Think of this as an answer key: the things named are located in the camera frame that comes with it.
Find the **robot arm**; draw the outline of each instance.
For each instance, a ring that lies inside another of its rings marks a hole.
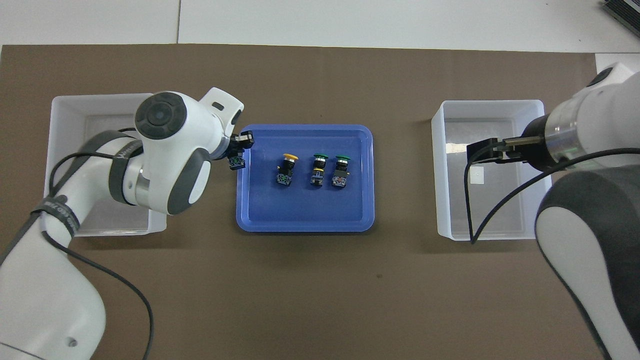
[[[234,169],[243,167],[237,157],[253,136],[232,134],[243,108],[217,88],[199,102],[161,92],[136,113],[141,140],[106,131],[83,145],[80,152],[107,158],[77,157],[0,256],[1,359],[90,358],[104,332],[104,305],[46,237],[68,247],[106,197],[171,215],[189,208],[205,188],[209,160],[228,157]]]
[[[518,138],[469,145],[471,160],[526,161],[540,171],[575,164],[589,170],[560,179],[536,219],[540,249],[572,294],[608,359],[640,360],[640,73],[605,69]],[[477,149],[491,149],[480,154]]]

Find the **white floor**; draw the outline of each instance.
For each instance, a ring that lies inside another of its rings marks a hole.
[[[0,44],[260,44],[632,53],[601,0],[4,0]]]

